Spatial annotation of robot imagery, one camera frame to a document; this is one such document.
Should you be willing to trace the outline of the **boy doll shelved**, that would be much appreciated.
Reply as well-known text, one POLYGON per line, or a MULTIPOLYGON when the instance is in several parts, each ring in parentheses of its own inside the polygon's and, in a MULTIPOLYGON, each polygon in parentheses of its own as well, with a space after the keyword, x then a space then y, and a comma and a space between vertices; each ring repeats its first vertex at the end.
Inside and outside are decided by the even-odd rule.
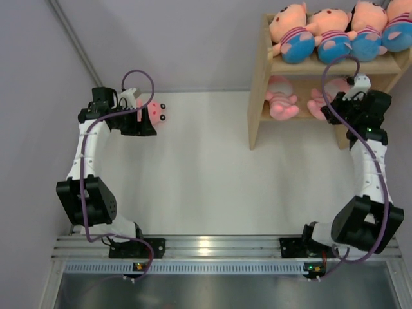
POLYGON ((281 9, 269 24, 273 57, 286 63, 298 64, 315 49, 315 37, 306 28, 305 2, 290 4, 281 9))
POLYGON ((325 64, 334 59, 349 55, 351 43, 357 32, 347 30, 352 13, 341 9, 326 8, 308 18, 306 29, 315 37, 318 58, 325 64))

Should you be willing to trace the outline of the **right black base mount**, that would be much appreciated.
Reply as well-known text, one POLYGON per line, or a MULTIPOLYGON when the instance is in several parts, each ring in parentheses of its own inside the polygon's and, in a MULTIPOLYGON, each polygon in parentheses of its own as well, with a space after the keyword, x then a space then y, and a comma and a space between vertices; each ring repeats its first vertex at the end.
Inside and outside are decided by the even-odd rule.
POLYGON ((331 247, 302 237, 279 239, 282 258, 334 258, 331 247))

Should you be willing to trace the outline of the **boy doll back corner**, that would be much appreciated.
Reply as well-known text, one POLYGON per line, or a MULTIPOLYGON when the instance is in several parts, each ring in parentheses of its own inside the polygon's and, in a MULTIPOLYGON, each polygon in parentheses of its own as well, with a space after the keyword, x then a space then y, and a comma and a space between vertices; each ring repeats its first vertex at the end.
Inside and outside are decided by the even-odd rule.
POLYGON ((349 29, 357 32, 351 42, 351 54, 361 62, 369 62, 384 55, 387 48, 382 44, 382 32, 388 16, 380 5, 373 1, 357 1, 352 10, 349 29))

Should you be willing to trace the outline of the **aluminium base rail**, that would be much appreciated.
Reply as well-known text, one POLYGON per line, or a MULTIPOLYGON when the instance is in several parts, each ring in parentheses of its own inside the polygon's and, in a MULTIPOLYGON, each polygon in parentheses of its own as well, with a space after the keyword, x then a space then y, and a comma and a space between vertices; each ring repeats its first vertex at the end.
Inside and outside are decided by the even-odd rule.
POLYGON ((317 278, 335 257, 282 258, 280 236, 151 236, 165 238, 162 259, 109 258, 108 240, 90 243, 81 234, 57 239, 51 258, 69 274, 270 274, 317 278))

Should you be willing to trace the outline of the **boy doll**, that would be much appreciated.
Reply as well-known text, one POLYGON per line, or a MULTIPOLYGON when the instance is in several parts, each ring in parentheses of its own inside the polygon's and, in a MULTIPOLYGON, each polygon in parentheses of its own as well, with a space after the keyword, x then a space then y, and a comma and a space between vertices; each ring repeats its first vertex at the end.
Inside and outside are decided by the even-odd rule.
POLYGON ((393 0, 386 10, 388 23, 382 33, 382 45, 389 52, 411 47, 411 0, 393 0))

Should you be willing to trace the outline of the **wooden two-tier shelf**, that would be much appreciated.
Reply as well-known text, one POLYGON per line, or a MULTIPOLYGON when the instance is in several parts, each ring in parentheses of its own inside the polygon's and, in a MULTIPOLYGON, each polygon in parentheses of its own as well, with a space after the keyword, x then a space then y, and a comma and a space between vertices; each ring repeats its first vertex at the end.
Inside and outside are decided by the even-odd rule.
MULTIPOLYGON (((299 114, 295 118, 313 119, 306 103, 310 99, 311 90, 320 88, 321 75, 326 67, 316 53, 311 54, 300 64, 287 64, 280 56, 274 57, 269 31, 269 23, 273 17, 273 14, 263 14, 259 25, 259 39, 247 111, 248 143, 251 150, 255 148, 260 123, 273 120, 269 114, 269 105, 265 102, 270 76, 284 76, 293 85, 299 106, 299 114)), ((360 72, 370 78, 372 89, 389 93, 410 66, 411 49, 408 49, 397 53, 387 52, 371 62, 362 62, 360 72)))

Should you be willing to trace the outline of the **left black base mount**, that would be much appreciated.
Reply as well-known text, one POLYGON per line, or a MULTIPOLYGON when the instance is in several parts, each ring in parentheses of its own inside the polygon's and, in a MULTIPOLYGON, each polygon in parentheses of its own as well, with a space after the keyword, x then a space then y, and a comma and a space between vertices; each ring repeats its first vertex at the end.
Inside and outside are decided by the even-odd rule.
POLYGON ((151 253, 149 247, 143 243, 136 241, 126 241, 117 243, 111 241, 109 246, 109 258, 112 259, 131 259, 131 258, 155 258, 162 259, 165 254, 166 239, 165 238, 146 238, 146 243, 153 250, 151 253))

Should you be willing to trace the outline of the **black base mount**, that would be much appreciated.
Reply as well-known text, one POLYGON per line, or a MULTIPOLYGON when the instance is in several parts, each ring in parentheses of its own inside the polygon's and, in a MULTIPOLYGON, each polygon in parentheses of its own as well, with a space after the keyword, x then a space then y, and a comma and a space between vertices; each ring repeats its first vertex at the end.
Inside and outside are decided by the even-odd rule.
POLYGON ((136 241, 126 241, 117 243, 111 241, 109 246, 109 258, 112 259, 131 259, 131 258, 155 258, 162 259, 165 254, 166 239, 165 238, 146 238, 146 243, 153 250, 151 253, 149 247, 143 243, 136 241))
POLYGON ((282 258, 334 258, 331 247, 302 237, 279 239, 282 258))

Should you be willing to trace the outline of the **pink striped plush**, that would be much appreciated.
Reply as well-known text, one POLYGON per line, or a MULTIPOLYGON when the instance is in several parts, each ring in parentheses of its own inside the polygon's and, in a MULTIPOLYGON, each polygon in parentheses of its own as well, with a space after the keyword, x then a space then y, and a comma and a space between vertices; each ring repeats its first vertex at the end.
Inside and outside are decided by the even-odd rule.
MULTIPOLYGON (((136 100, 136 107, 140 107, 143 104, 142 100, 138 98, 136 100)), ((166 121, 166 114, 165 109, 166 105, 163 103, 159 103, 157 101, 151 101, 147 107, 149 113, 149 119, 153 126, 166 121)), ((138 122, 142 119, 142 110, 138 111, 137 113, 137 120, 138 122)))
MULTIPOLYGON (((332 79, 324 85, 326 96, 330 102, 333 101, 338 92, 346 93, 350 88, 351 86, 344 77, 332 79)), ((311 99, 307 102, 309 112, 318 120, 326 120, 325 115, 321 111, 321 108, 326 105, 322 91, 313 88, 310 97, 311 99)))
POLYGON ((272 75, 268 80, 265 100, 269 103, 270 116, 279 121, 299 114, 297 95, 292 83, 284 76, 272 75))

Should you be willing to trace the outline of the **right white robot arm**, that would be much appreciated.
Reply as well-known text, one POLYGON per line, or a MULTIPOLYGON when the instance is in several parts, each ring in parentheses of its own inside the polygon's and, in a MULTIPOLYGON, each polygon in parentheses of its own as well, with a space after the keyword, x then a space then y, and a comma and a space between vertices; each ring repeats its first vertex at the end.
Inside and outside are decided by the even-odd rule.
POLYGON ((356 91, 352 98, 345 95, 339 92, 321 111, 332 125, 350 125, 346 138, 355 169, 355 195, 331 223, 304 226, 300 246, 309 256, 336 244, 380 254, 404 220, 404 210, 394 206, 386 184, 388 134, 381 125, 391 96, 377 90, 356 91))

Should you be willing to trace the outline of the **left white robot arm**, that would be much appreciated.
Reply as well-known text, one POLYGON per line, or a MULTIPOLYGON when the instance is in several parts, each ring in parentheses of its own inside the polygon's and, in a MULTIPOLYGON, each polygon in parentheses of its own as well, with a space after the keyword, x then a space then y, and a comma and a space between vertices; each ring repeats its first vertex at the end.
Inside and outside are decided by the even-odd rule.
POLYGON ((141 103, 140 90, 92 89, 92 100, 78 115, 79 139, 71 169, 56 184, 57 196, 73 225, 80 225, 89 242, 112 238, 123 243, 131 257, 141 256, 147 242, 137 223, 120 217, 117 200, 104 183, 101 156, 110 134, 155 136, 150 103, 141 103))

